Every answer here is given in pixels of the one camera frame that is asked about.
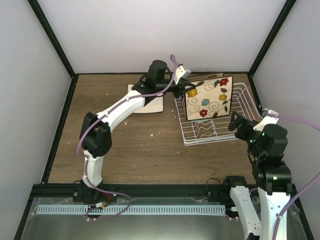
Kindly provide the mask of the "floral square plate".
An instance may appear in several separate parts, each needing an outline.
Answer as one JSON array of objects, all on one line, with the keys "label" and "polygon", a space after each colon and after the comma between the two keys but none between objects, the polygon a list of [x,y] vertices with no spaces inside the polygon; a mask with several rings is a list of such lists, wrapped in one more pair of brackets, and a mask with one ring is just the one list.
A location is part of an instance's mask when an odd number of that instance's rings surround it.
[{"label": "floral square plate", "polygon": [[224,73],[219,72],[219,73],[208,73],[208,74],[194,74],[190,76],[189,78],[204,78],[204,79],[210,79],[210,78],[220,78],[223,77]]},{"label": "floral square plate", "polygon": [[231,112],[233,76],[194,81],[184,93],[183,109],[187,121],[226,117]]}]

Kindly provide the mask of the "floral square plate front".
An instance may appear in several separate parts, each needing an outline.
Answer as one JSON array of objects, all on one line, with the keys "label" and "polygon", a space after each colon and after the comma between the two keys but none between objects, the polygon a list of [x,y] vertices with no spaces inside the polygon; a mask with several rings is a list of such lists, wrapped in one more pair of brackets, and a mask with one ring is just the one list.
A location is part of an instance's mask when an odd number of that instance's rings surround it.
[{"label": "floral square plate front", "polygon": [[184,93],[183,109],[187,121],[226,117],[231,112],[233,76],[194,81]]}]

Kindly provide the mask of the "plain white square plate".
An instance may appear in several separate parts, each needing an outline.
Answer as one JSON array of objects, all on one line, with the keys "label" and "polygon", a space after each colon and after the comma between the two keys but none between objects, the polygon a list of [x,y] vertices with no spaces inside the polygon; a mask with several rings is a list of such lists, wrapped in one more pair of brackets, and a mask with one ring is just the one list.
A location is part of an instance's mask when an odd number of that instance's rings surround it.
[{"label": "plain white square plate", "polygon": [[157,96],[150,102],[147,102],[146,97],[142,97],[141,94],[138,94],[136,91],[132,92],[133,84],[127,85],[127,95],[129,97],[137,96],[129,102],[126,102],[123,105],[126,105],[128,108],[125,111],[129,115],[132,113],[135,114],[150,114],[150,113],[160,113],[164,110],[163,106],[163,96]]}]

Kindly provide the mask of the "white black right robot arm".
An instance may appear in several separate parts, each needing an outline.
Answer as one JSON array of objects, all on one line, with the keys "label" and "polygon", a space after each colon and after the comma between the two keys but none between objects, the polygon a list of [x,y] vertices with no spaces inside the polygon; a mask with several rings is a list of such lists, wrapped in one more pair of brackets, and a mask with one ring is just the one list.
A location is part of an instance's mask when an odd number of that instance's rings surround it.
[{"label": "white black right robot arm", "polygon": [[260,122],[237,112],[231,114],[228,130],[247,143],[247,154],[257,185],[260,212],[257,212],[247,182],[242,176],[227,176],[223,198],[233,202],[246,240],[286,240],[288,223],[286,204],[293,190],[292,174],[283,161],[288,131],[278,118],[266,110]]}]

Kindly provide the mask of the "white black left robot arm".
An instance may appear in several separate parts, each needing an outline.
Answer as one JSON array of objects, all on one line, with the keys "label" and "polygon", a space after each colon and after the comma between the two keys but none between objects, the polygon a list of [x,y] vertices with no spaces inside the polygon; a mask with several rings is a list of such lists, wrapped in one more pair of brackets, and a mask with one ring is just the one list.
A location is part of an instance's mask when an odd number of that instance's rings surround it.
[{"label": "white black left robot arm", "polygon": [[154,99],[172,93],[182,98],[185,118],[189,122],[226,117],[231,113],[234,78],[222,76],[188,81],[191,71],[170,57],[174,70],[166,62],[154,60],[147,73],[131,90],[109,108],[83,119],[77,154],[84,157],[84,195],[97,202],[102,196],[103,159],[112,147],[113,130],[128,116],[149,105]]}]

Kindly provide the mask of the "black aluminium frame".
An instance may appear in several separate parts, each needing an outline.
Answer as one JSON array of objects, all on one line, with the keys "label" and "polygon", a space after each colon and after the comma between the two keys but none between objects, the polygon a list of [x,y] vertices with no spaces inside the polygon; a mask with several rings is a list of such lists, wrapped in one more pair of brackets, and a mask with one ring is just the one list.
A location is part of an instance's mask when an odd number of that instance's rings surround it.
[{"label": "black aluminium frame", "polygon": [[[57,153],[58,144],[60,142],[63,128],[65,126],[65,122],[67,119],[67,115],[70,109],[70,105],[72,102],[72,98],[74,96],[74,92],[76,89],[76,84],[79,79],[79,74],[75,73],[71,64],[63,51],[61,44],[59,43],[58,38],[56,37],[45,13],[43,12],[41,5],[37,0],[30,0],[29,5],[33,10],[35,16],[37,17],[39,23],[41,24],[42,28],[44,29],[46,35],[48,36],[52,46],[54,47],[55,51],[57,52],[63,66],[67,70],[68,74],[71,77],[70,86],[67,92],[66,100],[64,102],[62,113],[60,115],[60,119],[58,122],[58,126],[53,138],[53,143],[50,148],[49,156],[44,168],[44,172],[41,178],[40,184],[35,184],[32,187],[29,199],[27,201],[25,210],[23,212],[21,221],[19,223],[18,229],[15,234],[15,239],[20,240],[23,237],[23,234],[26,233],[27,229],[27,216],[31,212],[32,201],[34,198],[43,197],[43,198],[50,198],[50,197],[69,197],[72,193],[76,191],[76,185],[73,183],[49,183],[49,176],[53,167],[54,158]],[[253,80],[253,76],[256,73],[258,67],[260,66],[263,58],[267,54],[270,46],[272,45],[273,41],[275,40],[278,32],[280,31],[282,25],[284,24],[285,20],[287,19],[289,13],[291,12],[292,8],[295,5],[294,0],[287,0],[278,17],[276,18],[266,40],[264,41],[257,57],[255,58],[250,70],[246,72],[248,77],[248,81],[250,84],[251,89],[253,90],[253,98],[254,98],[254,106],[257,107],[259,112],[262,111],[261,101],[259,99],[259,95]],[[115,189],[117,188],[125,188],[129,190],[135,197],[147,196],[147,197],[195,197],[195,196],[203,196],[203,193],[200,191],[201,189],[206,189],[207,184],[113,184],[112,187]]]}]

